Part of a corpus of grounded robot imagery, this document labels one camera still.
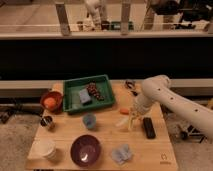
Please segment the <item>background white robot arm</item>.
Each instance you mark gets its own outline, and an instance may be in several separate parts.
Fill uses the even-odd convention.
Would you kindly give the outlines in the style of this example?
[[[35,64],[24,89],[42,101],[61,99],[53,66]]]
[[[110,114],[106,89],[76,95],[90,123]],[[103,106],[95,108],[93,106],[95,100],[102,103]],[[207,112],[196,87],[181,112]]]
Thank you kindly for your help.
[[[96,30],[101,29],[101,17],[99,12],[100,0],[84,0],[87,12],[92,18]]]

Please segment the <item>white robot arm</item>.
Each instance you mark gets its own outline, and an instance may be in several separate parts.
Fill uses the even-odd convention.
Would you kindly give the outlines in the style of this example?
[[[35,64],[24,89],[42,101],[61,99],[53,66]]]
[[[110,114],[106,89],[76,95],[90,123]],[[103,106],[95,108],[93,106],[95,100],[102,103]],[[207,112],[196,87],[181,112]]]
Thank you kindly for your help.
[[[133,108],[144,115],[159,102],[213,140],[213,110],[174,93],[170,86],[171,80],[166,75],[144,79],[141,93],[133,99]]]

